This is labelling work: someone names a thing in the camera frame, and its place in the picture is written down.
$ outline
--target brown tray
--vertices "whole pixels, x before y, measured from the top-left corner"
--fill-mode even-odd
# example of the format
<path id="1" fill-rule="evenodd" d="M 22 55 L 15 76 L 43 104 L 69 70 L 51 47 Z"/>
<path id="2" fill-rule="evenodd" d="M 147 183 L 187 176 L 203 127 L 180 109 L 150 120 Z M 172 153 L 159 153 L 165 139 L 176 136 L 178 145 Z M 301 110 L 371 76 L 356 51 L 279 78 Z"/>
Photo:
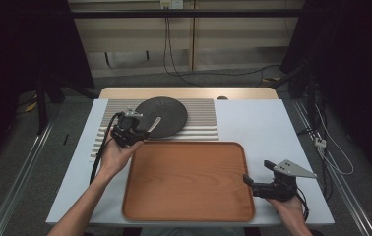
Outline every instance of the brown tray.
<path id="1" fill-rule="evenodd" d="M 132 158 L 123 214 L 130 220 L 246 222 L 255 215 L 243 147 L 147 142 Z"/>

